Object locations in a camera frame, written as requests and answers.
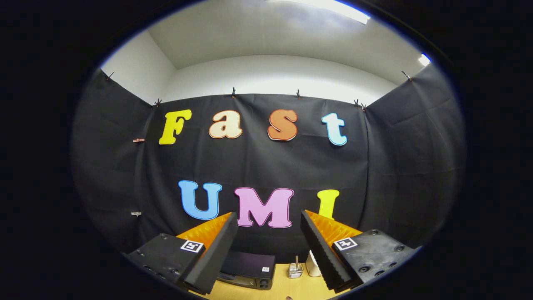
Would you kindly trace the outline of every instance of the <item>speaker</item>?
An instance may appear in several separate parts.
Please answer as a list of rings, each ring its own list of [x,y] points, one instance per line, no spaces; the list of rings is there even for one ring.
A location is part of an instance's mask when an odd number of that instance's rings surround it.
[[[217,279],[241,287],[269,290],[275,268],[275,256],[230,251]]]

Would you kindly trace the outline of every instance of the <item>ceiling light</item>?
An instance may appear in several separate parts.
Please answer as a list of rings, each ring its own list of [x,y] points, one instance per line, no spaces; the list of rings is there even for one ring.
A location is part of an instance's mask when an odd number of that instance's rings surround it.
[[[425,54],[422,54],[422,56],[418,59],[418,61],[425,66],[429,65],[430,64],[430,59],[427,58],[427,56]]]
[[[364,13],[356,10],[355,8],[346,5],[344,3],[335,1],[335,0],[277,0],[285,2],[295,2],[302,3],[307,5],[312,5],[321,9],[330,10],[341,15],[345,15],[348,18],[351,18],[357,22],[361,22],[366,25],[367,21],[370,19],[369,16]]]

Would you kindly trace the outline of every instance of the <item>letter u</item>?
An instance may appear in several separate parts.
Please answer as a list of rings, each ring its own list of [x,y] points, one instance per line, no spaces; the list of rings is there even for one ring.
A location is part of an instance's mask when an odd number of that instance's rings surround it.
[[[222,186],[216,183],[205,183],[204,190],[207,191],[207,210],[199,210],[196,207],[195,190],[198,185],[194,181],[182,180],[177,184],[181,188],[181,203],[185,212],[200,220],[211,220],[219,214],[219,192]]]

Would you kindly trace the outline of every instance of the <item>letter m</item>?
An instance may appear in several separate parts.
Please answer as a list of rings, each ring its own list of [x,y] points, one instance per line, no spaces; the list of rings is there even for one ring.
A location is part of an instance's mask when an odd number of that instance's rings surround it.
[[[254,223],[250,220],[250,214],[254,216],[259,226],[263,226],[272,215],[272,220],[268,226],[273,228],[287,228],[292,226],[289,221],[289,201],[294,195],[294,191],[288,188],[278,188],[272,192],[266,204],[263,204],[253,188],[240,187],[235,190],[235,195],[239,196],[239,226],[249,227]]]

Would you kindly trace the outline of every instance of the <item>black fabric backdrop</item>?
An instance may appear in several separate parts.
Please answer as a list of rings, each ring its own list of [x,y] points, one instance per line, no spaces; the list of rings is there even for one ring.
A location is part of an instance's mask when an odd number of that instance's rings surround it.
[[[167,112],[192,118],[172,145],[159,145]],[[241,115],[243,134],[213,139],[208,129],[222,110]],[[276,109],[298,115],[291,141],[267,135]],[[344,146],[333,145],[321,117],[335,112]],[[426,242],[451,207],[464,163],[463,123],[445,79],[429,65],[412,82],[367,107],[278,94],[205,96],[150,107],[98,71],[80,101],[72,139],[77,188],[95,225],[129,252],[161,232],[179,234],[203,220],[184,212],[177,183],[198,184],[196,204],[207,209],[204,183],[222,185],[219,215],[239,210],[237,187],[251,187],[265,203],[290,188],[288,228],[239,227],[232,248],[276,255],[288,263],[309,249],[300,211],[318,212],[317,192],[335,189],[336,221],[365,231],[379,228],[411,247]],[[145,143],[135,144],[135,138]],[[142,215],[131,215],[141,211]]]

